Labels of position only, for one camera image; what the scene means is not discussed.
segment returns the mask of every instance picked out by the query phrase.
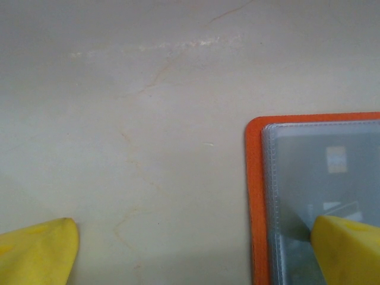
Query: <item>orange folder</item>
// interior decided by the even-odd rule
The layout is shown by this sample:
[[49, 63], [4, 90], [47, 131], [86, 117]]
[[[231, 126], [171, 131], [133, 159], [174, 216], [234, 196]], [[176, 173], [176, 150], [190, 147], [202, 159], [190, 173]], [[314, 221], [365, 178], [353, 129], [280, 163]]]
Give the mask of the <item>orange folder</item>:
[[380, 119], [380, 112], [258, 117], [245, 131], [246, 171], [252, 231], [253, 284], [270, 285], [267, 213], [262, 161], [261, 130], [268, 124], [360, 121]]

